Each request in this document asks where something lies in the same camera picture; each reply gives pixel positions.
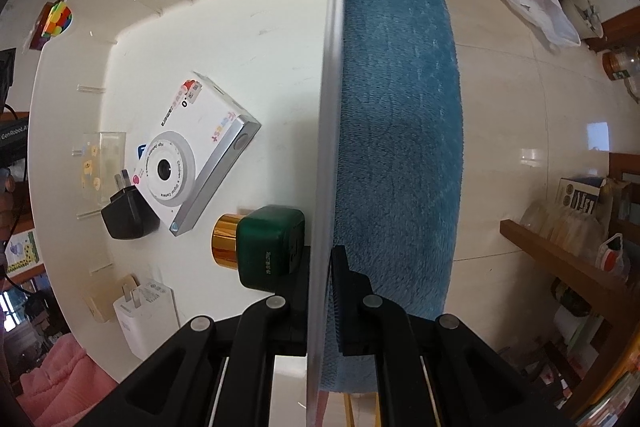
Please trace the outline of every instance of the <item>white camera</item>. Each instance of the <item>white camera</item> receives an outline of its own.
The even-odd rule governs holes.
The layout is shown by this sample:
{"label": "white camera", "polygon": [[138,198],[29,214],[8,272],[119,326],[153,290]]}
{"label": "white camera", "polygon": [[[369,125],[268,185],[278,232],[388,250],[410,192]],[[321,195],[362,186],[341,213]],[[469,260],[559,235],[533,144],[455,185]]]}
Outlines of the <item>white camera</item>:
{"label": "white camera", "polygon": [[260,123],[207,76],[194,73],[151,133],[132,177],[174,235],[191,230]]}

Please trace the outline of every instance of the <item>pink fabric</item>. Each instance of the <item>pink fabric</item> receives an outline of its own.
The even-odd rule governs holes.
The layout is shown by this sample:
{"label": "pink fabric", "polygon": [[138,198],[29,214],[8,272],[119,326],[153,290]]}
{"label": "pink fabric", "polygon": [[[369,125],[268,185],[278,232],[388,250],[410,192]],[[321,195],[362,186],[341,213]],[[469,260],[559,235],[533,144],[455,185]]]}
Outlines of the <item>pink fabric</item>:
{"label": "pink fabric", "polygon": [[68,333],[58,339],[42,366],[20,377],[17,399],[35,427],[71,427],[115,387]]}

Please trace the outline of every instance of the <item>rubik's cube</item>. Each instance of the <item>rubik's cube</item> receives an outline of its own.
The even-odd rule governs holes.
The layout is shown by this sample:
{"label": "rubik's cube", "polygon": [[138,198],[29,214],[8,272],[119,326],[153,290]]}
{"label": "rubik's cube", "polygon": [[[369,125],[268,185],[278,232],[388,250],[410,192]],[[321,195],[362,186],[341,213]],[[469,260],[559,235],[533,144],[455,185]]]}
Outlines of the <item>rubik's cube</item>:
{"label": "rubik's cube", "polygon": [[45,22],[42,36],[44,38],[60,35],[66,27],[71,24],[71,10],[63,1],[58,1],[53,5]]}

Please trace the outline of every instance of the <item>white power adapter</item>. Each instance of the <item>white power adapter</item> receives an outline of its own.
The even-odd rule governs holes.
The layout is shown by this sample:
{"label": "white power adapter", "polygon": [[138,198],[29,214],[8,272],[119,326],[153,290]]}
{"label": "white power adapter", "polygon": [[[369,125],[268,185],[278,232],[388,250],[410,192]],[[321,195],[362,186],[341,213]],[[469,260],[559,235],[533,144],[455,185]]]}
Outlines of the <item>white power adapter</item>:
{"label": "white power adapter", "polygon": [[129,349],[140,360],[145,360],[179,328],[171,288],[154,280],[132,291],[124,288],[124,295],[113,303],[113,308]]}

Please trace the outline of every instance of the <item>blue towel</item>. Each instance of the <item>blue towel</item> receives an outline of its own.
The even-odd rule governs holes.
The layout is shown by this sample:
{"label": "blue towel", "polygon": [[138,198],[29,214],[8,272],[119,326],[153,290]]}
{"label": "blue towel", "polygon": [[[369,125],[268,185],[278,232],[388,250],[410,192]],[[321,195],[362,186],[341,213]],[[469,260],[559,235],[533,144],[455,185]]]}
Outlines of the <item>blue towel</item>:
{"label": "blue towel", "polygon": [[[373,290],[433,319],[449,286],[462,106],[444,0],[345,0],[335,244]],[[372,357],[338,353],[332,296],[321,388],[376,390]]]}

